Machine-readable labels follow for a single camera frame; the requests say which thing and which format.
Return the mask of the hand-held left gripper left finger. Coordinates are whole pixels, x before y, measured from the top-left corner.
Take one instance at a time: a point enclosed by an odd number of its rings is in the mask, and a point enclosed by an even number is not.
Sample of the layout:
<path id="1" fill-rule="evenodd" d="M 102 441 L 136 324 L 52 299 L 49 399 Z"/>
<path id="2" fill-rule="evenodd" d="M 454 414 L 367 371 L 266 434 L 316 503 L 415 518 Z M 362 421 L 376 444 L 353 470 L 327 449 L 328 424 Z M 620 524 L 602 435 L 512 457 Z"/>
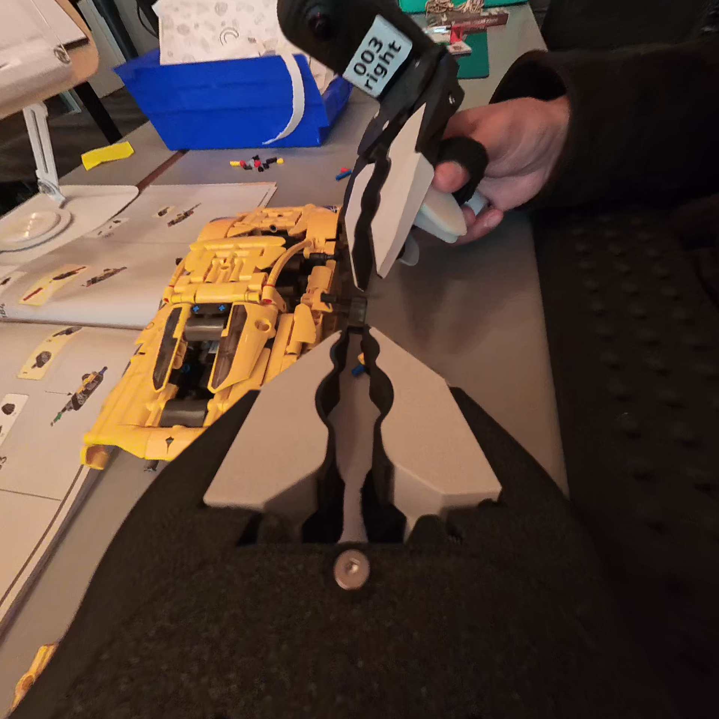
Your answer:
<path id="1" fill-rule="evenodd" d="M 345 484 L 329 415 L 340 400 L 345 333 L 264 384 L 203 497 L 285 519 L 303 540 L 338 540 Z"/>

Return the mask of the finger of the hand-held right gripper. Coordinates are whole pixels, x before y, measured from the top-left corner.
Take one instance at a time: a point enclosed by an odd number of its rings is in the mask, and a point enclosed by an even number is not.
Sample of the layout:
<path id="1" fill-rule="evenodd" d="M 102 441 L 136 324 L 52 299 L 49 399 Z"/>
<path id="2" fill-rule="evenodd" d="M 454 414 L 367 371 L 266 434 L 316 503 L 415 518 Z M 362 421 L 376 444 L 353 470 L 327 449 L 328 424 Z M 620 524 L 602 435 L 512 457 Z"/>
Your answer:
<path id="1" fill-rule="evenodd" d="M 365 291 L 369 281 L 369 272 L 365 271 L 366 247 L 357 239 L 357 224 L 362 213 L 362 197 L 371 179 L 371 164 L 356 167 L 348 184 L 348 196 L 345 198 L 345 236 L 349 250 L 349 261 L 355 286 Z"/>
<path id="2" fill-rule="evenodd" d="M 388 150 L 388 175 L 370 224 L 374 265 L 382 278 L 398 259 L 434 176 L 432 164 L 416 148 L 425 111 L 421 106 L 414 112 Z"/>

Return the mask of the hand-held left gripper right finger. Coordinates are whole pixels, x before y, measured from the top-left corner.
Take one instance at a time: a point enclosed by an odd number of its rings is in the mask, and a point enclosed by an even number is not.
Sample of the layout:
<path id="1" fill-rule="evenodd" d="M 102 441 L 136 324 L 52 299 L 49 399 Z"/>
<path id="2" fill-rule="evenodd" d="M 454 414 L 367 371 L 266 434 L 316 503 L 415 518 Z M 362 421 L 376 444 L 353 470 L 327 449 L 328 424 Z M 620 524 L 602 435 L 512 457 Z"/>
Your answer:
<path id="1" fill-rule="evenodd" d="M 501 484 L 445 379 L 376 328 L 364 329 L 362 351 L 378 412 L 367 538 L 405 540 L 423 517 L 497 502 Z"/>

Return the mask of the black brick connector with pins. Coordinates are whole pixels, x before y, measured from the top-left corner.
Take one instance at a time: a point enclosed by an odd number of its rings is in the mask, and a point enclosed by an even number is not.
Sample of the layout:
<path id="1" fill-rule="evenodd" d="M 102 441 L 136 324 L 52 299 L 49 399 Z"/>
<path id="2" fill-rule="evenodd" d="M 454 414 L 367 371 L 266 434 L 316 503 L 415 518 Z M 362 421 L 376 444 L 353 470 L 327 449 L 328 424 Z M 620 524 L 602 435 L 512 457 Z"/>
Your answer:
<path id="1" fill-rule="evenodd" d="M 362 292 L 322 292 L 321 302 L 329 308 L 324 320 L 325 334 L 361 331 L 366 324 L 367 299 Z"/>

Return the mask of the person's right forearm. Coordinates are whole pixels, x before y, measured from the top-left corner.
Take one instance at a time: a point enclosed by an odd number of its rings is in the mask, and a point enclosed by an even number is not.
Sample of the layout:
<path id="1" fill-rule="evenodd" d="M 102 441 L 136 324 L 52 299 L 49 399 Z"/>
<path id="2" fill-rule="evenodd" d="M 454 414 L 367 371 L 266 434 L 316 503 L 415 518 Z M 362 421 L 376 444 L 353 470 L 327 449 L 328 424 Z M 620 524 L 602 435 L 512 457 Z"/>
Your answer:
<path id="1" fill-rule="evenodd" d="M 717 34 L 614 51 L 528 52 L 492 102 L 562 96 L 564 146 L 528 209 L 718 193 Z"/>

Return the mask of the person's right hand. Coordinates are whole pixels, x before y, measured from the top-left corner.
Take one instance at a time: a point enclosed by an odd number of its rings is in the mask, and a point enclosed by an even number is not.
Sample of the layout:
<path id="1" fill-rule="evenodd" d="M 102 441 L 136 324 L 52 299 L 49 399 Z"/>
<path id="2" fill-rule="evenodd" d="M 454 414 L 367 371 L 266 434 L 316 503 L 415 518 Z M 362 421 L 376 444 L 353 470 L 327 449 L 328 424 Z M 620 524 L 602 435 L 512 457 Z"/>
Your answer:
<path id="1" fill-rule="evenodd" d="M 497 228 L 508 211 L 522 207 L 544 187 L 567 139 L 570 103 L 516 98 L 456 113 L 445 138 L 481 143 L 488 165 L 478 189 L 486 205 L 479 213 L 463 208 L 465 235 L 455 245 L 478 240 Z"/>

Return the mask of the green backdrop panel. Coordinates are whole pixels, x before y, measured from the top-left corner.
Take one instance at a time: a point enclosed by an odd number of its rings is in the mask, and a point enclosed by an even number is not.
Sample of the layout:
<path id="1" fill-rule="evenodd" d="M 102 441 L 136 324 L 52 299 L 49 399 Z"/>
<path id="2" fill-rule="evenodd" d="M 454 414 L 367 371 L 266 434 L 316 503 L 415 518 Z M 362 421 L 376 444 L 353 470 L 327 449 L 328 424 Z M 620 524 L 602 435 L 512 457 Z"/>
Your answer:
<path id="1" fill-rule="evenodd" d="M 472 34 L 459 33 L 448 27 L 427 27 L 424 7 L 427 1 L 398 1 L 399 8 L 420 27 L 423 33 L 435 44 L 447 49 L 458 62 L 459 79 L 483 79 L 490 74 L 490 58 L 488 50 L 488 31 Z M 516 6 L 526 5 L 527 1 L 485 1 L 483 12 L 499 8 L 507 11 Z"/>

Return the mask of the dark red box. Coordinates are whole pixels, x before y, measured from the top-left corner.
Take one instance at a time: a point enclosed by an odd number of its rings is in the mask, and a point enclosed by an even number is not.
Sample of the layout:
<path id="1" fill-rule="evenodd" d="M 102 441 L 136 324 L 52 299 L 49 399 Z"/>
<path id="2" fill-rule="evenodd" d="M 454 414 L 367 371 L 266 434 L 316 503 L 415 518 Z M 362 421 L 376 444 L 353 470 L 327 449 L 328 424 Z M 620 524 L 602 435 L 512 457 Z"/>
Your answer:
<path id="1" fill-rule="evenodd" d="M 490 27 L 506 25 L 509 13 L 499 8 L 481 13 L 440 12 L 427 13 L 427 27 L 448 27 L 459 33 L 472 34 Z"/>

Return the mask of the yellow toy brick car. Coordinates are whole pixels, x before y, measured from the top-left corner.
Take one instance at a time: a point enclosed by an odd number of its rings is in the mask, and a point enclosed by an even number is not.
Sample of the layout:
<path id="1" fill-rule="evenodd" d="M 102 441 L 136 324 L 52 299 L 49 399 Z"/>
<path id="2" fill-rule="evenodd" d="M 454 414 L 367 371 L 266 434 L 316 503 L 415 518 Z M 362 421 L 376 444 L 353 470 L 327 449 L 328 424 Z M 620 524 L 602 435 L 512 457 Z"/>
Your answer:
<path id="1" fill-rule="evenodd" d="M 175 459 L 333 334 L 338 227 L 337 209 L 312 204 L 209 222 L 84 436 L 82 463 L 102 470 L 115 447 L 150 462 Z"/>

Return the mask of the white paper strip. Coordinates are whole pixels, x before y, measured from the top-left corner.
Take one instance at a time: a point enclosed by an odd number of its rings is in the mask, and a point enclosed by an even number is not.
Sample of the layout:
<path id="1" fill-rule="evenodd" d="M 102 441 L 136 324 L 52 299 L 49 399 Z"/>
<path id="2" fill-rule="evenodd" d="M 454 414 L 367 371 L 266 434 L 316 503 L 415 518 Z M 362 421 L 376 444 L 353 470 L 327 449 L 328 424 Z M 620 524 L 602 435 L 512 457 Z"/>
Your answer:
<path id="1" fill-rule="evenodd" d="M 271 145 L 281 139 L 285 139 L 287 136 L 292 135 L 297 126 L 301 123 L 306 103 L 301 69 L 297 59 L 295 58 L 292 46 L 283 45 L 283 47 L 279 49 L 278 56 L 283 60 L 291 80 L 292 113 L 284 129 L 275 137 L 265 140 L 263 142 L 264 146 Z"/>

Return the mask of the blue plastic bin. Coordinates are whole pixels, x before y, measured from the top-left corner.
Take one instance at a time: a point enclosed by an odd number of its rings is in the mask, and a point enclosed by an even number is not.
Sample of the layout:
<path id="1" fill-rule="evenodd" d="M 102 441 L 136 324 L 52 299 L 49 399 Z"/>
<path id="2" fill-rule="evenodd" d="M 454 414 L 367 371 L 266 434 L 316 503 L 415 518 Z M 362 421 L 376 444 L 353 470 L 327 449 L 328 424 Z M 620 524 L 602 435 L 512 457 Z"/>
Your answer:
<path id="1" fill-rule="evenodd" d="M 168 149 L 313 148 L 327 139 L 352 93 L 335 78 L 324 92 L 295 55 L 305 109 L 292 135 L 271 145 L 292 113 L 291 80 L 278 55 L 162 66 L 159 50 L 114 68 Z"/>

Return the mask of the white patterned paper bag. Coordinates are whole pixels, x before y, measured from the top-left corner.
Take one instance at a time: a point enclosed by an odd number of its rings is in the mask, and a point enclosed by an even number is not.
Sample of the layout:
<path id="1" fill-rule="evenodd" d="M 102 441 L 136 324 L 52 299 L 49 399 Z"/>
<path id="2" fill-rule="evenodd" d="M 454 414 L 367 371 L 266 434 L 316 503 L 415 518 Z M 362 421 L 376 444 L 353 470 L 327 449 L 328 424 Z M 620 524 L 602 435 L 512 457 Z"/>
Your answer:
<path id="1" fill-rule="evenodd" d="M 242 60 L 291 51 L 276 1 L 157 1 L 162 66 Z"/>

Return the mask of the open instruction booklet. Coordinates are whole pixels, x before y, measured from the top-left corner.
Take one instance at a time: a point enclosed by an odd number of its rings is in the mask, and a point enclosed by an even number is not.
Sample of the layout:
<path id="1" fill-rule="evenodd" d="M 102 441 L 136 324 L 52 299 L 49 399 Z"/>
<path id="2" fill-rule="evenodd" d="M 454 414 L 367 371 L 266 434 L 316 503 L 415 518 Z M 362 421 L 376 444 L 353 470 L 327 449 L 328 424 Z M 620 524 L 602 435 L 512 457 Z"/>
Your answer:
<path id="1" fill-rule="evenodd" d="M 107 224 L 1 260 L 1 619 L 95 474 L 84 436 L 137 350 L 175 266 L 212 220 L 276 183 L 155 185 Z"/>

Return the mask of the yellow tape piece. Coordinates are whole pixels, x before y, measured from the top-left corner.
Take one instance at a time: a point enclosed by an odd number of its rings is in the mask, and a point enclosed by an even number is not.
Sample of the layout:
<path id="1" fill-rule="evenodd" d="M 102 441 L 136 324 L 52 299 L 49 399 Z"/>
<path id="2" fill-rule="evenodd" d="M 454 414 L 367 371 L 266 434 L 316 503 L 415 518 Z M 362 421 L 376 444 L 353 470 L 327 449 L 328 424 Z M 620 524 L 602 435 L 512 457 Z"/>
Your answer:
<path id="1" fill-rule="evenodd" d="M 103 164 L 112 163 L 130 158 L 134 149 L 130 142 L 117 142 L 103 148 L 88 150 L 81 155 L 82 165 L 86 171 Z"/>

